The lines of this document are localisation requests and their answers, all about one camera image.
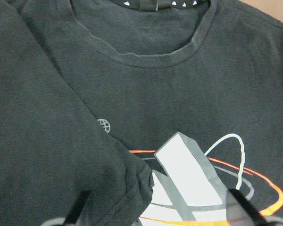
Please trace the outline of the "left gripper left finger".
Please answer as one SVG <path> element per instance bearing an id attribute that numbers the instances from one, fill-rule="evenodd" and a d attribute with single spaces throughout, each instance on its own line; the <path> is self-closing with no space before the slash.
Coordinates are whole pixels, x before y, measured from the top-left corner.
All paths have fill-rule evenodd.
<path id="1" fill-rule="evenodd" d="M 76 225 L 90 194 L 91 194 L 91 191 L 88 191 L 88 190 L 80 192 L 76 201 L 71 207 L 71 210 L 67 214 L 67 217 L 65 219 L 66 226 Z"/>

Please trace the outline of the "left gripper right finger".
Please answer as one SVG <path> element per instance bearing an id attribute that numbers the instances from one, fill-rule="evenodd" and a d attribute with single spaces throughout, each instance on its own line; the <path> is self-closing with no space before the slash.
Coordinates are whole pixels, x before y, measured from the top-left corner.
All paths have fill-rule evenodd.
<path id="1" fill-rule="evenodd" d="M 230 226 L 270 225 L 242 193 L 235 189 L 227 191 L 226 220 Z"/>

